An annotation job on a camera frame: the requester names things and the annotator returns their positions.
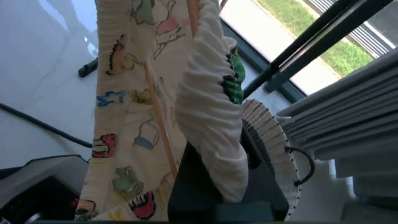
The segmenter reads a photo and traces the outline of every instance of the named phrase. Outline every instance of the blue star print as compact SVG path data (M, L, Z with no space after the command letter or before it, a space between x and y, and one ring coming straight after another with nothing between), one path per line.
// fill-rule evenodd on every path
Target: blue star print
M97 106L99 107L104 107L108 106L112 103L123 103L123 98L125 95L125 91L107 91L105 92L104 96L97 96Z

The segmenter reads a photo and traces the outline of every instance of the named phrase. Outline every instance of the green lawn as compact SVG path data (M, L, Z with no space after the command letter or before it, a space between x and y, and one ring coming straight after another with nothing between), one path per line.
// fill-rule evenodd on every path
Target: green lawn
M308 28L315 18L296 0L257 0L295 36ZM339 41L321 55L321 58L342 77L367 65L373 58L355 44Z

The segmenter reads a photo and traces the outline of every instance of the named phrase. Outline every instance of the curtain fold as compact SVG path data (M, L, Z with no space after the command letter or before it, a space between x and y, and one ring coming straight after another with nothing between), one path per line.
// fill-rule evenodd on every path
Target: curtain fold
M334 159L357 196L398 198L398 50L278 114L290 142Z

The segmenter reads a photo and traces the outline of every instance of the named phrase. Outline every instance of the laundry basket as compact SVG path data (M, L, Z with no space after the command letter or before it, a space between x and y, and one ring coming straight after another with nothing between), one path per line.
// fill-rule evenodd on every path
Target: laundry basket
M275 174L275 180L289 203L285 218L289 220L299 202L301 185L311 178L315 170L314 163L306 153L290 147L281 126L261 102L246 100L243 108L243 125ZM299 179L296 163L290 154L292 151L304 153L310 162L311 171L302 180Z

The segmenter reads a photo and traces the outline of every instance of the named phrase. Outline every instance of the sidewalk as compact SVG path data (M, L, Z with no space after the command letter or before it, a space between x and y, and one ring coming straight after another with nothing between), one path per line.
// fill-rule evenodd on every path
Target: sidewalk
M249 0L229 0L221 18L269 61L274 60L294 41L279 21ZM310 95L338 81L339 78L318 58L291 80L304 93Z

